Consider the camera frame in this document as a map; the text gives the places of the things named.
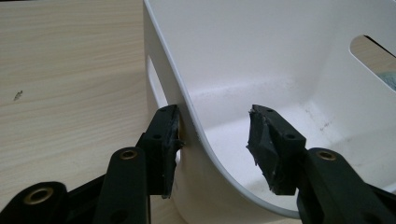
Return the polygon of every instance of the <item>light wood tabletop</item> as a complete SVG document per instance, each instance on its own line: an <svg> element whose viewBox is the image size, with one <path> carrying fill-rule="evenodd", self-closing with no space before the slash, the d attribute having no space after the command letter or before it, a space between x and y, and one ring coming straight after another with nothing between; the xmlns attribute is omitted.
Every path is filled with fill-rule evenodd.
<svg viewBox="0 0 396 224"><path fill-rule="evenodd" d="M0 209L44 181L103 175L149 121L142 1L0 3ZM153 223L185 223L152 197ZM286 219L277 223L300 223Z"/></svg>

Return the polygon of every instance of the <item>white plastic container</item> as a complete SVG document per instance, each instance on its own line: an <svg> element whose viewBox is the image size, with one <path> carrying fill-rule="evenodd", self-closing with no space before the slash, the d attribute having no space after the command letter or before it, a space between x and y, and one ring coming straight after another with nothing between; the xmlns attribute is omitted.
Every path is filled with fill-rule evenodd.
<svg viewBox="0 0 396 224"><path fill-rule="evenodd" d="M394 1L146 0L144 19L152 111L181 109L172 197L186 221L298 218L295 197L273 195L246 149L253 104L396 190L396 92L349 50L368 35L396 54Z"/></svg>

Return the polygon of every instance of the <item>wooden table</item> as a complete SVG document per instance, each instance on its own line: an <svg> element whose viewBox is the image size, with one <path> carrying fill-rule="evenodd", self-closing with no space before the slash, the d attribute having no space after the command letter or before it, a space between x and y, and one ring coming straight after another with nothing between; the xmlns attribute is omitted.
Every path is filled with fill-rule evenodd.
<svg viewBox="0 0 396 224"><path fill-rule="evenodd" d="M147 129L142 8L0 3L0 209L34 183L71 190L104 174ZM153 223L185 223L172 200L151 206Z"/></svg>

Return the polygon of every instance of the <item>white surface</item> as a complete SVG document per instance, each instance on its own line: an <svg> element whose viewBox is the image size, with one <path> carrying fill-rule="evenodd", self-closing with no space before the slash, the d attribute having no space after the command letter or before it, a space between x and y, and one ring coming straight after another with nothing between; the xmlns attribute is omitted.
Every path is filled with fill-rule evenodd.
<svg viewBox="0 0 396 224"><path fill-rule="evenodd" d="M165 90L168 102L186 105L197 132L189 137L251 203L297 216L288 212L296 211L295 199L268 192L245 149L252 104L275 109L308 148L336 150L366 182L394 190L396 95L349 51L356 36L368 35L396 53L393 1L146 4L179 88ZM168 79L160 77L163 87Z"/></svg>

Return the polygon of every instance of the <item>white plastic bin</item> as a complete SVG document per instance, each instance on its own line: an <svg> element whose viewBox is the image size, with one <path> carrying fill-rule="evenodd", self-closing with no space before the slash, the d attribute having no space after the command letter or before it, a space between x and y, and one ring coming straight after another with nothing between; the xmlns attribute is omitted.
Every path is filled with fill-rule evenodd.
<svg viewBox="0 0 396 224"><path fill-rule="evenodd" d="M181 109L172 197L186 221L298 218L295 197L272 194L246 149L253 104L396 190L396 92L349 50L368 35L396 54L395 1L146 0L144 16L152 111Z"/></svg>

